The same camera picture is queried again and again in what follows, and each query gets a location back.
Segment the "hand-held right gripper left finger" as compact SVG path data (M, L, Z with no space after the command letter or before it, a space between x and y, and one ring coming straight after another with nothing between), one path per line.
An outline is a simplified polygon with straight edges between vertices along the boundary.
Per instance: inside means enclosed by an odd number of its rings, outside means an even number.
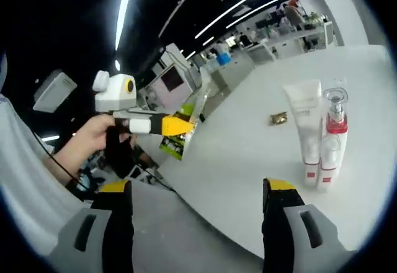
M55 272L133 272L133 235L132 183L106 184L62 227L49 263Z

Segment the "person's left hand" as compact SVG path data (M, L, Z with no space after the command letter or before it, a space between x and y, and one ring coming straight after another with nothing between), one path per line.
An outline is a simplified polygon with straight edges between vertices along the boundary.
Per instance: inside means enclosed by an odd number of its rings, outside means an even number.
M100 114L91 117L75 134L75 152L79 158L86 159L106 146L108 128L115 127L115 119L111 115Z

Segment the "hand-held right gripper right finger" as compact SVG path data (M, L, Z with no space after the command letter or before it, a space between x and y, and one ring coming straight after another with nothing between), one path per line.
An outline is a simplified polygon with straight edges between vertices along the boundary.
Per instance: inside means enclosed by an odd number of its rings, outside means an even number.
M335 224L284 180L263 180L264 272L338 272L347 262Z

